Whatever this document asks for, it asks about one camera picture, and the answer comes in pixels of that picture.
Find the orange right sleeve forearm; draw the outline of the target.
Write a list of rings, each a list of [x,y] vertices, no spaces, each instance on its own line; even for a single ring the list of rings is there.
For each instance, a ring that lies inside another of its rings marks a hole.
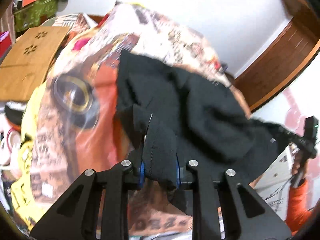
[[[285,223],[295,235],[309,219],[312,211],[306,208],[308,181],[302,179],[297,188],[290,187]]]

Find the right hand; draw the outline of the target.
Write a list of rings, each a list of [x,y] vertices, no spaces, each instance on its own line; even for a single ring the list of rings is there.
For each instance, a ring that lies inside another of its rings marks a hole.
[[[303,154],[302,152],[297,152],[296,155],[295,155],[295,160],[293,162],[293,165],[292,165],[292,170],[291,170],[291,174],[292,175],[295,175],[298,173],[298,170],[300,168],[300,165],[301,165],[301,159],[303,157]],[[305,165],[304,165],[304,168],[303,168],[303,178],[306,178],[306,174],[307,174],[307,171],[308,171],[308,164],[309,164],[309,160],[306,161]]]

